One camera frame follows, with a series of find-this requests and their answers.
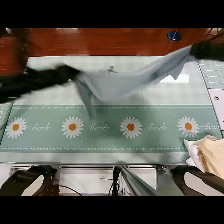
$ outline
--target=flower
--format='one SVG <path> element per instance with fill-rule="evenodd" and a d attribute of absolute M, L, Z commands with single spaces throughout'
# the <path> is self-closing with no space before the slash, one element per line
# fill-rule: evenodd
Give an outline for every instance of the flower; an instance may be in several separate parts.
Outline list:
<path fill-rule="evenodd" d="M 17 138 L 23 131 L 27 128 L 26 121 L 22 117 L 15 117 L 11 122 L 7 125 L 5 131 L 8 138 Z"/>
<path fill-rule="evenodd" d="M 197 136 L 199 133 L 199 127 L 197 122 L 194 120 L 194 118 L 190 117 L 182 117 L 179 119 L 178 122 L 179 125 L 177 127 L 179 128 L 179 131 L 182 131 L 182 135 L 185 135 L 185 137 L 194 137 Z"/>
<path fill-rule="evenodd" d="M 126 117 L 121 122 L 121 131 L 123 131 L 123 135 L 126 135 L 126 138 L 135 138 L 141 134 L 140 130 L 142 130 L 142 125 L 140 121 L 134 117 Z"/>
<path fill-rule="evenodd" d="M 83 130 L 83 121 L 80 120 L 78 117 L 69 117 L 63 122 L 62 131 L 64 131 L 63 135 L 66 135 L 66 138 L 75 138 L 82 134 Z"/>

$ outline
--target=yellow flower center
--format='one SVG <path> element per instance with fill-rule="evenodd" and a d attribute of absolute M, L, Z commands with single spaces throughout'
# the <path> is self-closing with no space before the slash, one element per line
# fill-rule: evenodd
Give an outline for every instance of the yellow flower center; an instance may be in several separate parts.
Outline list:
<path fill-rule="evenodd" d="M 77 128 L 76 124 L 70 124 L 70 125 L 69 125 L 69 129 L 70 129 L 71 131 L 74 131 L 76 128 Z"/>
<path fill-rule="evenodd" d="M 135 126 L 133 124 L 128 124 L 127 126 L 129 131 L 134 131 L 135 130 Z"/>
<path fill-rule="evenodd" d="M 13 131 L 17 131 L 17 130 L 19 130 L 19 124 L 14 124 L 14 125 L 12 126 L 12 129 L 13 129 Z"/>
<path fill-rule="evenodd" d="M 192 129 L 192 124 L 186 123 L 185 128 L 190 131 Z"/>

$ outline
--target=crumpled cloth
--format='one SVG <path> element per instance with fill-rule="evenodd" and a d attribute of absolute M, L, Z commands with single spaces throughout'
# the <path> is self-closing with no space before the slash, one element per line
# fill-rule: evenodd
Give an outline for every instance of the crumpled cloth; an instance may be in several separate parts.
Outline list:
<path fill-rule="evenodd" d="M 206 136 L 198 141 L 184 140 L 184 144 L 190 155 L 186 161 L 189 165 L 224 179 L 224 139 Z"/>
<path fill-rule="evenodd" d="M 188 46 L 171 52 L 133 72 L 81 71 L 75 81 L 83 103 L 90 113 L 92 96 L 109 103 L 128 97 L 149 84 L 156 84 L 168 75 L 177 79 L 187 61 L 197 60 L 194 56 L 189 57 L 191 48 Z"/>

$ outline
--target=blue object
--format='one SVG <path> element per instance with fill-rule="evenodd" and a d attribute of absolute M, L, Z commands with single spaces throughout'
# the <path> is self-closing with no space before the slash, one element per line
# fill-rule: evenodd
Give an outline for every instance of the blue object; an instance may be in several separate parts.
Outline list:
<path fill-rule="evenodd" d="M 175 31 L 169 32 L 167 34 L 167 36 L 172 41 L 178 41 L 181 39 L 181 34 L 179 32 L 175 32 Z"/>

